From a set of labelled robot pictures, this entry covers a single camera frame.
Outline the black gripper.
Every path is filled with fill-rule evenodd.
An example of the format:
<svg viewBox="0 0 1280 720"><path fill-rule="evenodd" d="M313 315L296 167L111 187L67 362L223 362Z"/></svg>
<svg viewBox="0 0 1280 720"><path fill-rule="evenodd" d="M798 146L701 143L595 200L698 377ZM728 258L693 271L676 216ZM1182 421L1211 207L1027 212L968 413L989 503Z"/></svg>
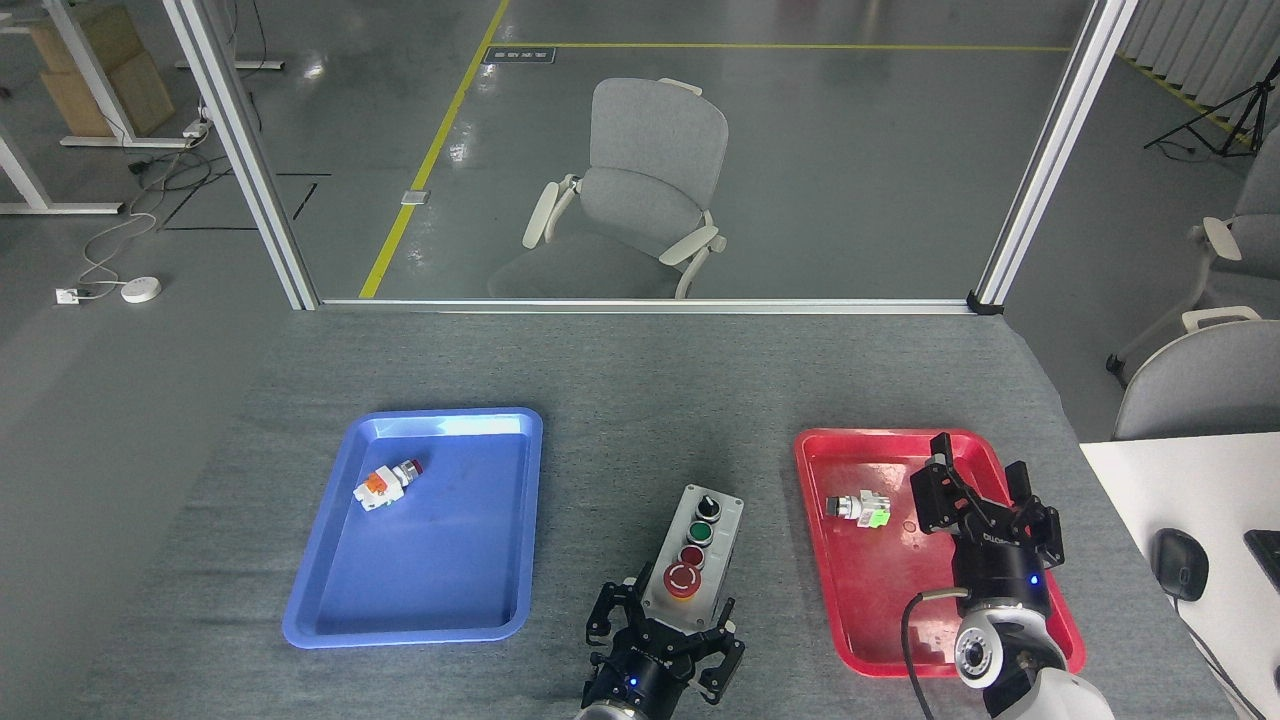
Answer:
<svg viewBox="0 0 1280 720"><path fill-rule="evenodd" d="M1005 468L1010 503L1004 528L1010 544L975 543L986 529L984 500L955 468L951 434L931 439L931 456L910 477L918 525L925 534L946 530L954 539L954 584L968 592L959 611L983 605L1021 605L1050 611L1044 569L1065 564L1057 509L1032 492L1024 461Z"/></svg>
<svg viewBox="0 0 1280 720"><path fill-rule="evenodd" d="M646 620L637 578L605 582L588 616L585 642L603 647L596 638L612 637L611 615L623 609L627 626L612 637L612 650L590 657L593 675L582 692L584 719L669 719L692 675L694 659L713 655L719 665L700 671L698 692L709 705L718 705L745 655L746 646L735 635L731 616L736 598L728 597L708 630L687 635L663 623Z"/></svg>

